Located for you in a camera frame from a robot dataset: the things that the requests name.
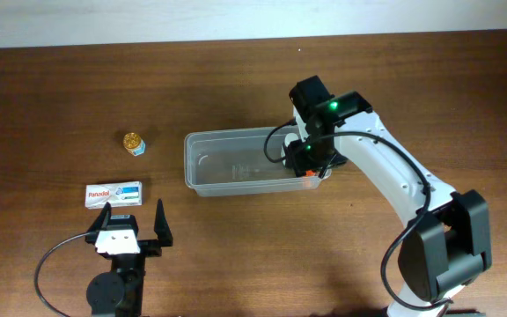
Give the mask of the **black bottle white cap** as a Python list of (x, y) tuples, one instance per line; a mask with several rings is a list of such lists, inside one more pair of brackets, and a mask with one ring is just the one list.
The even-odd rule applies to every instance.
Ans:
[(294, 167), (294, 151), (301, 145), (302, 139), (295, 133), (289, 133), (283, 140), (281, 154), (284, 157), (283, 165), (286, 168)]

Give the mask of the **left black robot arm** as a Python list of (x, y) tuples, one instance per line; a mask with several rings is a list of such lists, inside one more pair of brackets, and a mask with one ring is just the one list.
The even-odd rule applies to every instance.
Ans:
[(110, 270), (95, 276), (87, 286), (86, 300), (92, 316), (142, 314), (146, 260), (161, 256), (164, 247), (173, 245), (173, 235), (161, 200), (157, 202), (153, 230), (156, 234), (154, 239), (138, 239), (136, 217), (114, 216), (110, 203), (105, 204), (90, 225), (85, 242), (111, 262)]

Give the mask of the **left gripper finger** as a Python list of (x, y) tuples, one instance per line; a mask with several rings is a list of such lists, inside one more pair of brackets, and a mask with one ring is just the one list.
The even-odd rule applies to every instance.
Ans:
[(111, 210), (112, 210), (111, 204), (105, 203), (100, 214), (90, 225), (87, 232), (99, 232), (101, 230), (104, 230), (107, 227), (108, 221), (110, 220)]
[(165, 217), (165, 209), (162, 199), (158, 199), (157, 202), (154, 232), (157, 235), (158, 243), (161, 247), (173, 246), (173, 235)]

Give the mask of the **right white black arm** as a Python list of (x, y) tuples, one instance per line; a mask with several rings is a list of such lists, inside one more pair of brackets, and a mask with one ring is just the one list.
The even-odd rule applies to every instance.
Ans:
[(452, 299), (492, 265), (489, 207), (420, 164), (358, 92), (334, 96), (312, 76), (289, 92), (299, 136), (278, 159), (298, 176), (352, 162), (391, 204), (404, 228), (385, 251), (387, 316), (444, 316)]

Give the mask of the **white Panadol box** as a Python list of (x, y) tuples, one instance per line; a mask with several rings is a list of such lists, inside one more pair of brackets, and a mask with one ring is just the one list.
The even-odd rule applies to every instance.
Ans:
[(100, 209), (109, 203), (112, 207), (140, 206), (143, 203), (143, 185), (140, 181), (87, 185), (84, 206)]

